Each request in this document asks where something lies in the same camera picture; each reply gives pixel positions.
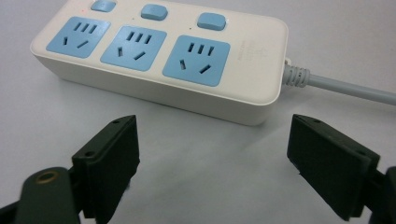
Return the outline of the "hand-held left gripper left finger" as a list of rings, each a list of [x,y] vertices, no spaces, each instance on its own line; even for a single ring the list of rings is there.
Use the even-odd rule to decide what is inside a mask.
[[[140,162],[136,116],[109,122],[72,157],[72,162],[78,209],[97,224],[107,224]]]

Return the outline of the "white and blue power strip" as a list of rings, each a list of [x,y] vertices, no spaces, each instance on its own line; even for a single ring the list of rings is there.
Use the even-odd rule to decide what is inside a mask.
[[[244,125],[282,85],[287,25],[165,0],[67,0],[31,51],[66,80]]]

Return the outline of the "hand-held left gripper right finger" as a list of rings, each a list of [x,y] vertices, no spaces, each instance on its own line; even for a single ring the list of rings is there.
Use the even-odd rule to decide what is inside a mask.
[[[295,114],[287,157],[337,216],[361,216],[363,189],[375,175],[378,154],[319,119]]]

